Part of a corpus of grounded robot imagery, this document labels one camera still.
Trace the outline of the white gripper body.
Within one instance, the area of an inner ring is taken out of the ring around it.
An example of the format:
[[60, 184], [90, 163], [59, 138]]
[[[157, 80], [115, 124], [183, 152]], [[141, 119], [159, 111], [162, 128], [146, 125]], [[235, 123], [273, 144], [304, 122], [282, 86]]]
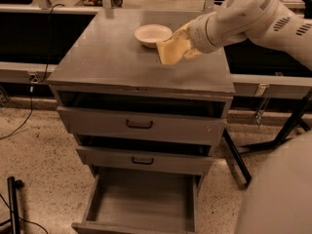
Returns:
[[189, 26], [191, 45], [204, 54], [209, 54], [224, 46], [225, 22], [217, 12], [201, 15]]

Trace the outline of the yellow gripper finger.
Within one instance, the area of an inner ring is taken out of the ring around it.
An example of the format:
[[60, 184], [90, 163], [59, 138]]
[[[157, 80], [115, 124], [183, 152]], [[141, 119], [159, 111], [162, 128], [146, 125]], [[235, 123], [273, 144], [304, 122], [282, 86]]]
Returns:
[[184, 51], [182, 57], [184, 59], [195, 59], [200, 56], [202, 53], [197, 49], [187, 49]]
[[180, 27], [178, 30], [176, 30], [172, 38], [173, 39], [183, 39], [183, 40], [188, 40], [189, 39], [189, 25], [191, 22], [186, 23], [182, 27]]

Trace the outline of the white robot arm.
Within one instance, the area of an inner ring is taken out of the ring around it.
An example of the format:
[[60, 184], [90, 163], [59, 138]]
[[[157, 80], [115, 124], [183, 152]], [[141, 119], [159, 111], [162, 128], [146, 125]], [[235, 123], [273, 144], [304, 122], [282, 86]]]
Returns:
[[[311, 66], [306, 20], [279, 0], [225, 0], [220, 8], [181, 27], [174, 61], [192, 59], [250, 39]], [[248, 188], [235, 234], [312, 234], [312, 135], [297, 136], [267, 157]]]

